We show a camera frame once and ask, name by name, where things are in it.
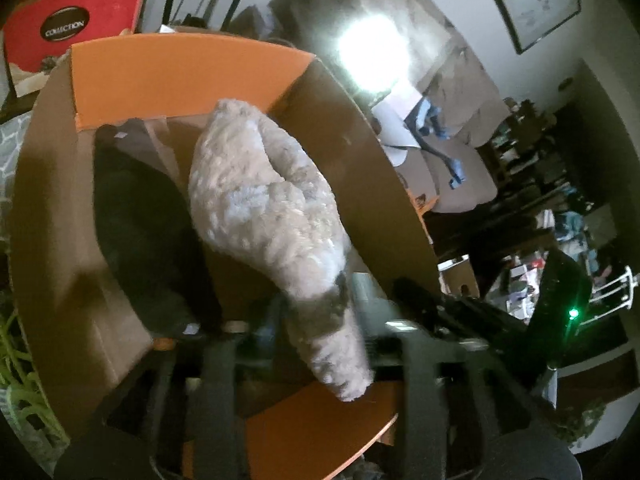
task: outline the orange cardboard flap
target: orange cardboard flap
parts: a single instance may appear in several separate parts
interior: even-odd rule
[[[76,129],[205,114],[222,98],[267,111],[313,59],[301,50],[214,34],[134,34],[75,44]]]

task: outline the red box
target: red box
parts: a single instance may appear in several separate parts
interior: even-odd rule
[[[18,97],[39,90],[74,43],[130,34],[142,0],[23,0],[4,26],[4,45]]]

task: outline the bright light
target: bright light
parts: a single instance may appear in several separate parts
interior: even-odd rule
[[[407,75],[409,53],[393,22],[371,16],[353,23],[340,38],[340,61],[363,90],[389,90]]]

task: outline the cardboard box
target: cardboard box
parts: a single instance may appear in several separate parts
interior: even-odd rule
[[[449,260],[438,266],[442,276],[442,291],[454,296],[480,297],[476,274],[467,255],[458,260]]]
[[[163,149],[186,186],[194,144],[220,98],[269,111],[331,185],[345,228],[389,294],[407,276],[438,290],[437,260],[375,134],[311,54],[211,34],[137,34],[73,45],[36,102],[11,218],[15,304],[44,391],[70,436],[152,341],[95,235],[95,130],[169,118]],[[216,293],[238,319],[273,285],[207,251]]]
[[[4,46],[18,97],[40,90],[74,43],[131,34],[142,0],[21,0],[4,25]]]

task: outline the clutter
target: clutter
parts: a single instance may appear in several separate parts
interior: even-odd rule
[[[290,340],[318,380],[342,400],[361,396],[372,372],[337,284],[350,242],[300,144],[257,108],[222,100],[195,147],[189,196],[201,238],[288,295]]]
[[[584,229],[584,217],[575,211],[558,213],[555,218],[556,240],[559,242],[568,242]]]
[[[553,229],[556,227],[556,218],[551,209],[545,209],[536,215],[537,229]]]
[[[584,217],[584,221],[594,249],[603,247],[618,235],[609,204],[592,210]]]
[[[544,269],[545,259],[539,251],[523,258],[509,258],[485,301],[528,324],[540,297]]]

